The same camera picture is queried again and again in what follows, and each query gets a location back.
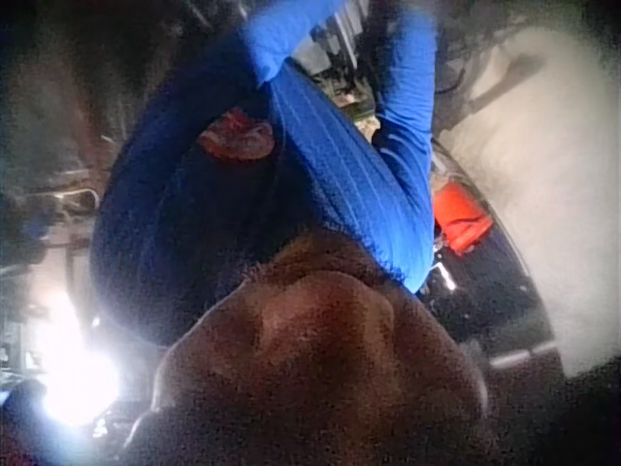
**nose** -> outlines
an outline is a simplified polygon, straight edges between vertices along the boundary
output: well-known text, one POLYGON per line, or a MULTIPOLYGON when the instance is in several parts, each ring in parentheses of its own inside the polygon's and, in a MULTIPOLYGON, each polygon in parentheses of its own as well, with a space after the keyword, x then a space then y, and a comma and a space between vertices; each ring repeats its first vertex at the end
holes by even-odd
POLYGON ((392 355, 394 310, 379 292, 341 272, 312 272, 265 303, 257 356, 279 365, 304 351, 392 355))

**orange object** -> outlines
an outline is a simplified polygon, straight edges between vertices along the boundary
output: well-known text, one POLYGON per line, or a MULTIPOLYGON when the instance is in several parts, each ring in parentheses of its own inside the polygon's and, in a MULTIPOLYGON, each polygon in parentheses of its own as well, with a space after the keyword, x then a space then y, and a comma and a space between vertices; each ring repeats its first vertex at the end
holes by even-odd
POLYGON ((434 215, 448 246, 458 255, 467 252, 494 225, 492 217, 455 181, 436 192, 434 215))

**person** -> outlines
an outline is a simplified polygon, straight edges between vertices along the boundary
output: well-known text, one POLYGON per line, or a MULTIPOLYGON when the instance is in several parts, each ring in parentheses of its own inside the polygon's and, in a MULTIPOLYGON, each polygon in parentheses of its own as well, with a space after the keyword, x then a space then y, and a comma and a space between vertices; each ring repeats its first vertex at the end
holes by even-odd
POLYGON ((287 60, 342 3, 270 2, 162 85, 115 164, 93 279, 171 346, 123 464, 496 461, 481 378, 413 294, 435 18, 396 3, 370 145, 287 60))

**blue shirt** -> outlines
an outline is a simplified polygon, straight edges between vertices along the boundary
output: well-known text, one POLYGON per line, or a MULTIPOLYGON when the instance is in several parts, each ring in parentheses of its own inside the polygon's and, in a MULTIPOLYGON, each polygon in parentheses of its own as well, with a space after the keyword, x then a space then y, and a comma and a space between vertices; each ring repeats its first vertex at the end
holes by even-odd
POLYGON ((304 228, 362 241, 416 291, 433 257, 428 176, 436 53, 432 18, 399 18, 376 90, 370 145, 286 63, 342 0, 280 0, 179 69, 118 157, 96 223, 91 272, 105 311, 170 345, 304 228), (265 159, 205 155, 198 135, 236 106, 269 121, 265 159))

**man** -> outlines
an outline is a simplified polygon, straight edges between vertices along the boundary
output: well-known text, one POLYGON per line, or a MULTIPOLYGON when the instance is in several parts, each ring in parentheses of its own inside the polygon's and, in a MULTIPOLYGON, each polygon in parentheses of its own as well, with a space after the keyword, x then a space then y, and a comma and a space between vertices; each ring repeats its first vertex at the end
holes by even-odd
POLYGON ((412 295, 432 260, 435 21, 397 9, 370 146, 285 63, 341 3, 273 2, 223 37, 114 167, 94 280, 119 323, 173 344, 126 463, 491 462, 476 371, 412 295))

